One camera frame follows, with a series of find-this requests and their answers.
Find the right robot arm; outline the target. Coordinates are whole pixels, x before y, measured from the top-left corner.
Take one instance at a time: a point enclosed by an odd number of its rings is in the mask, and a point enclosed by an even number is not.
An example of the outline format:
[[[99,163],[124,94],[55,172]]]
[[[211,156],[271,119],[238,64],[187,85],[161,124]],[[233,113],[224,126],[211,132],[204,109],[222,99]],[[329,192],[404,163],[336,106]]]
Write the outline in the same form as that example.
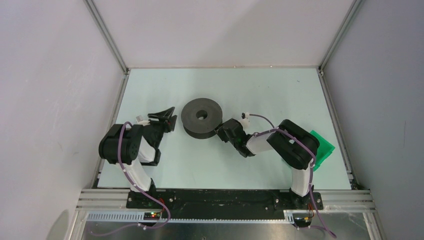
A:
[[[215,130],[218,137],[244,158],[274,150],[291,168],[291,204],[304,209],[311,202],[313,167],[320,147],[319,140],[289,119],[259,133],[247,134],[240,120],[229,119]]]

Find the dark grey cable spool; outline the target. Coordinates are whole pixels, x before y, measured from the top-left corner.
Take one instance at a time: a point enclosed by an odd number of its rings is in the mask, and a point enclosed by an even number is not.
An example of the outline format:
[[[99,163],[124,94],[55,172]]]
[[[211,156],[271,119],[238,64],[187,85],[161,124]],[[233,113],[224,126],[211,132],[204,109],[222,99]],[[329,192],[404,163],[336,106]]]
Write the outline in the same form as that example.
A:
[[[216,135],[223,122],[220,105],[209,98],[189,101],[181,111],[181,121],[186,133],[195,139],[208,139]]]

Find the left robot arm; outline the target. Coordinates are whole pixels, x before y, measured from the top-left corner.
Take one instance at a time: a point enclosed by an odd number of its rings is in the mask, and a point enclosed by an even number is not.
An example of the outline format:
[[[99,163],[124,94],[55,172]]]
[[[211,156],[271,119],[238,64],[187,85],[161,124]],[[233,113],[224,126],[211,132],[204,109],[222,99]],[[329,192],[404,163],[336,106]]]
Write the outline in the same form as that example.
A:
[[[156,206],[158,194],[151,190],[155,187],[154,181],[143,167],[159,164],[163,136],[173,132],[177,122],[178,116],[174,111],[172,106],[149,113],[147,119],[139,115],[135,124],[114,124],[98,146],[99,157],[124,173],[131,184],[130,189],[140,193],[138,201],[145,208]]]

